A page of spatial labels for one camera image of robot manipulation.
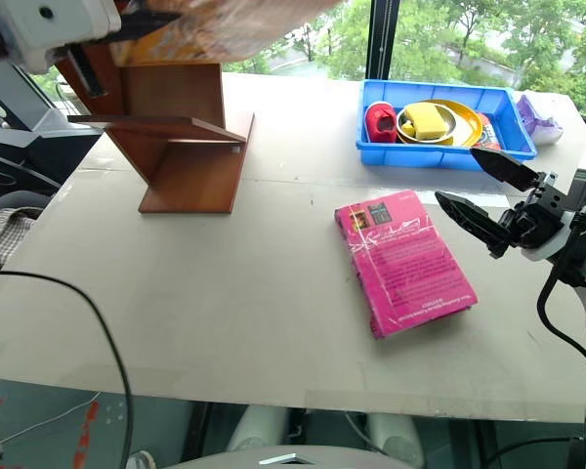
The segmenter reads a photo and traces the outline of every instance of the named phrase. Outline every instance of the floor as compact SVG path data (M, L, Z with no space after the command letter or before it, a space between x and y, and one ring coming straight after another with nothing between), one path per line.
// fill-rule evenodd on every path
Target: floor
M44 421L91 400L95 393L36 386L0 380L0 438ZM31 430L4 445L5 469L73 467L79 450L83 425L89 413L90 441L85 467L116 467L123 439L125 406L123 397L101 394L97 405L85 405L70 415ZM147 449L159 468L180 462L192 403L171 399L135 399L134 449ZM204 455L225 450L245 407L214 405L204 442ZM309 445L364 448L342 412L314 410L305 417L302 437ZM439 418L415 419L426 453L427 469L479 469L477 424L468 420ZM488 455L516 441L549 436L581 435L582 426L531 422L482 422L481 442ZM502 458L504 469L565 467L565 444L546 444L522 448Z

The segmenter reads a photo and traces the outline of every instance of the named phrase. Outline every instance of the yellow sponge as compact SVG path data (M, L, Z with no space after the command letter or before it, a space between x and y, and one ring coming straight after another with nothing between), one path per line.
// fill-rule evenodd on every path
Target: yellow sponge
M414 126L417 140L439 139L447 132L447 124L432 103L414 103L405 108L406 118Z

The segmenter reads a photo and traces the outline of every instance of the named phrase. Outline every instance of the red object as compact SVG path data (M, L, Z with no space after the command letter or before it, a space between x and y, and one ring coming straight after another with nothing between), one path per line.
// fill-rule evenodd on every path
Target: red object
M369 142L394 144L398 139L398 115L391 103L378 101L371 104L364 114Z

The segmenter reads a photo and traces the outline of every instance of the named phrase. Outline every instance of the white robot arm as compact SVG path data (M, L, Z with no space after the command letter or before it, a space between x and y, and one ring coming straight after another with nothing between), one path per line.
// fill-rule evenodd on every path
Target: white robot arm
M520 191L529 191L525 202L506 210L499 222L469 200L437 192L441 208L462 228L486 243L494 258L507 248L520 247L531 261L548 260L551 273L538 297L536 310L545 327L586 358L586 350L556 329L545 305L558 281L575 288L586 311L586 155L575 172L568 194L554 188L556 175L536 173L501 151L472 149L484 171Z

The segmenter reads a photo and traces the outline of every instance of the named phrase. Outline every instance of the yellow plate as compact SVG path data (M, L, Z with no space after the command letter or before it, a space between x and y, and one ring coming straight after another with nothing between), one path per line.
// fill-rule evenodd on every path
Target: yellow plate
M455 101L426 100L449 107L456 114L456 129L453 132L454 147L472 147L481 137L482 125L478 115L470 108Z

